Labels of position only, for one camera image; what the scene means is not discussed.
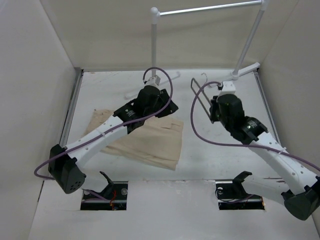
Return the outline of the grey clothes hanger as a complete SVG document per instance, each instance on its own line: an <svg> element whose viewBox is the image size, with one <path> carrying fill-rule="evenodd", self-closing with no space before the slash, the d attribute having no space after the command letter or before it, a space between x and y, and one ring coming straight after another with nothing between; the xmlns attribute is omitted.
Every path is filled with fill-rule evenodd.
<svg viewBox="0 0 320 240"><path fill-rule="evenodd" d="M196 80L196 78L193 77L190 82L190 88L195 95L197 94L197 90L199 90L203 85L209 82L208 75L205 72L202 72L200 75L200 81ZM211 99L207 96L204 89L200 92L196 99L209 118L209 121L213 123L210 111L212 106Z"/></svg>

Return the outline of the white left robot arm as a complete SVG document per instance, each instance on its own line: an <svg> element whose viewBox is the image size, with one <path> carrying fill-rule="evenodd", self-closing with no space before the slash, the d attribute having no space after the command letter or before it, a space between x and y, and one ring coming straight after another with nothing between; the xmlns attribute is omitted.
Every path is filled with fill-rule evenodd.
<svg viewBox="0 0 320 240"><path fill-rule="evenodd" d="M105 172L85 172L84 166L103 148L143 126L147 119L176 112L178 106L172 96L172 91L146 85L135 99L115 110L105 122L78 141L52 147L48 171L63 192L71 194L82 189L101 200L108 199L115 183Z"/></svg>

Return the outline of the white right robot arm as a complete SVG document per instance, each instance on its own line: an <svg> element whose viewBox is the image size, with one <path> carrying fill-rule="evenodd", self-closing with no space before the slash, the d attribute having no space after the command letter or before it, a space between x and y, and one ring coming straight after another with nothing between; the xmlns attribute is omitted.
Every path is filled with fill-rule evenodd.
<svg viewBox="0 0 320 240"><path fill-rule="evenodd" d="M320 178L305 169L271 135L258 119L245 115L242 101L234 94L214 96L210 120L220 122L230 135L262 158L282 179L281 182L243 171L233 180L232 192L238 198L247 194L271 199L305 221L320 206Z"/></svg>

